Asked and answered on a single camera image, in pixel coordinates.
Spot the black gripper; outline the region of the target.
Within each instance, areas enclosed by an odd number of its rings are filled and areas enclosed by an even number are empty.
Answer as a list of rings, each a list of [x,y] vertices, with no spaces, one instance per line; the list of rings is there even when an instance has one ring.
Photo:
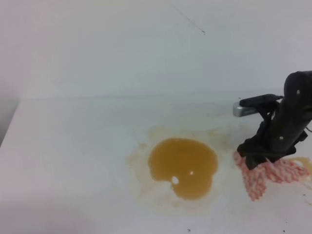
[[[312,120],[312,73],[291,73],[285,80],[284,95],[273,113],[263,117],[257,133],[240,144],[249,170],[265,162],[275,163],[295,153],[296,143],[306,138],[305,128]]]

